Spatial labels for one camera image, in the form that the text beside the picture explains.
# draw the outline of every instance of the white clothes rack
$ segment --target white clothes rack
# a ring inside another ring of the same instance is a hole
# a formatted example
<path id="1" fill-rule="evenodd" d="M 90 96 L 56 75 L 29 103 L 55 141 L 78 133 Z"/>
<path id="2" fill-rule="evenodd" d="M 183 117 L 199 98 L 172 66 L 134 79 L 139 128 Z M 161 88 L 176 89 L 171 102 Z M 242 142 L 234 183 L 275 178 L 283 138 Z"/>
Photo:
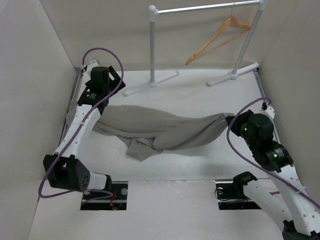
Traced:
<path id="1" fill-rule="evenodd" d="M 226 75 L 223 75 L 221 77 L 218 77 L 215 80 L 208 81 L 207 85 L 209 87 L 223 83 L 227 80 L 235 80 L 238 76 L 246 74 L 257 67 L 259 67 L 259 64 L 257 62 L 240 68 L 240 63 L 246 53 L 246 50 L 249 46 L 250 40 L 254 34 L 254 31 L 257 27 L 257 24 L 259 22 L 260 16 L 265 9 L 265 6 L 267 4 L 268 0 L 248 0 L 248 1 L 238 1 L 238 2 L 228 2 L 228 3 L 220 3 L 220 4 L 212 4 L 212 5 L 203 5 L 203 6 L 191 6 L 191 7 L 182 7 L 182 8 L 173 8 L 173 9 L 165 9 L 165 10 L 158 10 L 156 6 L 150 5 L 149 10 L 149 22 L 150 22 L 150 80 L 148 83 L 133 87 L 131 89 L 128 89 L 124 91 L 125 96 L 130 96 L 132 94 L 138 93 L 142 90 L 148 89 L 148 88 L 155 88 L 158 84 L 163 83 L 165 81 L 168 81 L 170 79 L 173 79 L 179 75 L 179 71 L 176 71 L 176 73 L 173 76 L 167 77 L 165 79 L 156 81 L 155 79 L 155 37 L 156 37 L 156 17 L 157 15 L 162 14 L 170 14 L 170 13 L 178 13 L 178 12 L 189 12 L 189 11 L 197 11 L 197 10 L 203 10 L 203 9 L 221 9 L 221 8 L 233 8 L 233 7 L 243 7 L 243 6 L 251 6 L 251 5 L 259 5 L 258 10 L 255 14 L 255 17 L 253 19 L 251 28 L 246 36 L 246 39 L 244 41 L 244 44 L 242 46 L 242 49 L 239 53 L 239 56 L 235 62 L 235 65 L 233 69 Z"/>

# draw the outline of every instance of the gray cloth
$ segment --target gray cloth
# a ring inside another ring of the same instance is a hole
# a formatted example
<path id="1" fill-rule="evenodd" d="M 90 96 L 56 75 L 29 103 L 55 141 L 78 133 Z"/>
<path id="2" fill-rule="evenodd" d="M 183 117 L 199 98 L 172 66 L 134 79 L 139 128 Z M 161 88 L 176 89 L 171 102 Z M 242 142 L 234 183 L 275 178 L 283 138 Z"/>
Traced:
<path id="1" fill-rule="evenodd" d="M 226 129 L 226 117 L 218 113 L 203 118 L 175 116 L 141 106 L 107 106 L 94 130 L 118 136 L 127 146 L 127 155 L 143 161 L 164 150 L 180 150 L 213 142 Z"/>

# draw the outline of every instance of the white wall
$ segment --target white wall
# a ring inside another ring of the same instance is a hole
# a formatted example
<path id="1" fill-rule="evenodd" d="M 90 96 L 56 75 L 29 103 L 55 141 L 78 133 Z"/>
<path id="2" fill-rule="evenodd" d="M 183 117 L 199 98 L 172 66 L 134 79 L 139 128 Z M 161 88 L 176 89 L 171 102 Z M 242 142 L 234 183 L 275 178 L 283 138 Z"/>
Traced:
<path id="1" fill-rule="evenodd" d="M 269 0 L 254 33 L 242 65 L 262 62 L 298 0 Z M 232 0 L 41 0 L 74 66 L 81 65 L 84 50 L 105 47 L 116 52 L 126 70 L 149 67 L 148 6 L 171 9 Z M 257 6 L 235 7 L 232 15 L 241 23 L 251 23 Z M 181 68 L 206 43 L 231 9 L 202 10 L 159 15 L 156 19 L 157 68 Z M 226 32 L 213 43 L 230 39 L 239 29 Z M 245 40 L 239 39 L 194 61 L 193 68 L 229 68 L 236 62 Z M 95 52 L 102 64 L 115 63 L 112 56 Z"/>
<path id="2" fill-rule="evenodd" d="M 320 202 L 320 1 L 299 0 L 260 72 L 275 123 L 307 192 Z"/>
<path id="3" fill-rule="evenodd" d="M 75 80 L 38 0 L 0 1 L 0 239 L 25 240 Z"/>

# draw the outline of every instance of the orange hanger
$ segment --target orange hanger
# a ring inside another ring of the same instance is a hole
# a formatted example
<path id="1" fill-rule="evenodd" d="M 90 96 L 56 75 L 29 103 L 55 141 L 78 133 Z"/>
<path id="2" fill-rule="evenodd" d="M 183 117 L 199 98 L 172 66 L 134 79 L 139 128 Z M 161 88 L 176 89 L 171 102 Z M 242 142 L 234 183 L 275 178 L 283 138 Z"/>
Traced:
<path id="1" fill-rule="evenodd" d="M 218 36 L 220 36 L 228 27 L 233 27 L 233 28 L 242 28 L 245 29 L 243 32 L 239 33 L 238 35 L 232 37 L 231 39 L 219 44 L 218 46 L 215 46 L 213 49 L 203 52 Z M 236 38 L 242 36 L 244 33 L 249 31 L 251 28 L 250 24 L 243 24 L 243 23 L 238 23 L 237 19 L 234 16 L 231 16 L 227 18 L 222 25 L 219 27 L 218 31 L 210 38 L 209 41 L 207 41 L 193 56 L 191 56 L 188 61 L 186 62 L 185 65 L 189 65 L 191 62 L 194 60 L 197 60 L 198 58 L 203 57 L 204 55 L 207 55 L 214 50 L 217 50 L 218 48 L 221 48 L 223 45 L 226 45 L 227 43 L 230 43 L 231 41 L 235 40 Z"/>

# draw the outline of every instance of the cable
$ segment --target cable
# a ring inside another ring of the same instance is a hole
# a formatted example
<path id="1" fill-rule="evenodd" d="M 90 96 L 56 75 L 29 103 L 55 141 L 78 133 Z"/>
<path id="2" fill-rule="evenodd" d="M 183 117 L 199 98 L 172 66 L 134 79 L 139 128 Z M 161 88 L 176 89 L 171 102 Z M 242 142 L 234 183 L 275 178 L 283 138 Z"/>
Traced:
<path id="1" fill-rule="evenodd" d="M 84 202 L 81 203 L 81 206 L 83 204 L 86 204 L 87 202 L 90 202 L 90 201 L 93 201 L 93 200 L 108 199 L 108 198 L 111 198 L 112 196 L 115 196 L 112 192 L 105 191 L 105 190 L 91 189 L 89 192 L 104 193 L 104 194 L 107 194 L 107 196 L 98 196 L 98 197 L 94 197 L 94 198 L 85 200 Z"/>
<path id="2" fill-rule="evenodd" d="M 115 87 L 115 89 L 110 92 L 106 97 L 104 97 L 103 99 L 101 99 L 99 102 L 97 102 L 88 112 L 87 114 L 84 116 L 84 118 L 82 119 L 82 122 L 84 123 L 85 120 L 87 119 L 87 117 L 92 113 L 92 111 L 97 108 L 102 102 L 104 102 L 105 100 L 109 99 L 117 90 L 118 88 L 121 86 L 121 83 L 123 82 L 123 79 L 124 79 L 124 66 L 122 65 L 120 59 L 117 57 L 116 54 L 114 54 L 112 51 L 106 49 L 106 48 L 103 48 L 103 47 L 94 47 L 94 48 L 91 48 L 89 49 L 88 51 L 86 51 L 86 53 L 84 54 L 83 58 L 82 58 L 82 65 L 85 64 L 85 59 L 86 59 L 86 56 L 88 55 L 88 53 L 94 51 L 94 50 L 103 50 L 103 51 L 106 51 L 108 53 L 110 53 L 111 55 L 114 56 L 114 58 L 117 60 L 117 62 L 119 63 L 120 65 L 120 69 L 121 69 L 121 78 L 120 78 L 120 82 L 118 83 L 118 85 Z M 78 133 L 80 132 L 81 128 L 83 127 L 82 124 L 79 125 L 79 127 L 77 128 L 77 130 L 75 131 L 75 133 L 73 134 L 73 136 L 71 137 L 71 139 L 67 142 L 67 144 L 64 146 L 64 148 L 61 150 L 61 152 L 58 154 L 58 156 L 54 159 L 54 161 L 52 162 L 52 164 L 50 165 L 50 167 L 48 168 L 48 170 L 46 171 L 43 179 L 41 180 L 41 183 L 39 185 L 39 189 L 38 189 L 38 195 L 40 198 L 43 198 L 43 199 L 49 199 L 49 198 L 53 198 L 53 197 L 57 197 L 57 196 L 61 196 L 61 195 L 64 195 L 64 194 L 68 194 L 68 193 L 71 193 L 72 191 L 63 191 L 63 192 L 59 192 L 59 193 L 56 193 L 56 194 L 52 194 L 52 195 L 43 195 L 42 194 L 42 191 L 43 191 L 43 188 L 44 188 L 44 185 L 45 185 L 45 181 L 46 179 L 48 178 L 49 174 L 51 173 L 51 171 L 53 170 L 54 166 L 56 165 L 56 163 L 58 162 L 58 160 L 61 158 L 61 156 L 64 154 L 64 152 L 67 150 L 67 148 L 70 146 L 70 144 L 73 142 L 73 140 L 76 138 L 76 136 L 78 135 Z M 106 194 L 109 194 L 109 195 L 113 195 L 111 192 L 109 191 L 105 191 L 105 190 L 99 190 L 99 189 L 91 189 L 90 191 L 92 192 L 101 192 L 101 193 L 106 193 Z"/>
<path id="3" fill-rule="evenodd" d="M 314 201 L 311 197 L 309 197 L 308 195 L 304 194 L 303 192 L 301 192 L 298 188 L 296 188 L 295 186 L 293 186 L 290 182 L 288 182 L 287 180 L 285 180 L 284 178 L 276 175 L 275 173 L 265 170 L 264 168 L 262 168 L 261 166 L 255 164 L 254 162 L 250 161 L 248 158 L 246 158 L 245 156 L 243 156 L 231 143 L 230 141 L 230 131 L 232 126 L 234 125 L 236 119 L 239 117 L 240 114 L 243 113 L 243 111 L 245 111 L 247 108 L 249 108 L 250 106 L 252 106 L 253 104 L 262 101 L 262 100 L 266 100 L 269 102 L 269 104 L 271 103 L 271 99 L 268 97 L 259 97 L 256 100 L 253 100 L 252 102 L 248 103 L 246 106 L 244 106 L 232 119 L 231 123 L 229 124 L 229 127 L 226 131 L 226 140 L 229 143 L 231 149 L 239 156 L 241 157 L 243 160 L 245 160 L 247 163 L 255 166 L 256 168 L 260 169 L 261 171 L 265 172 L 266 174 L 274 177 L 275 179 L 278 179 L 279 181 L 281 181 L 282 183 L 286 184 L 288 187 L 290 187 L 291 189 L 293 189 L 295 192 L 297 192 L 298 194 L 300 194 L 302 197 L 304 197 L 306 200 L 308 200 L 310 203 L 312 203 L 314 206 L 316 206 L 318 209 L 320 209 L 320 204 L 318 204 L 316 201 Z"/>

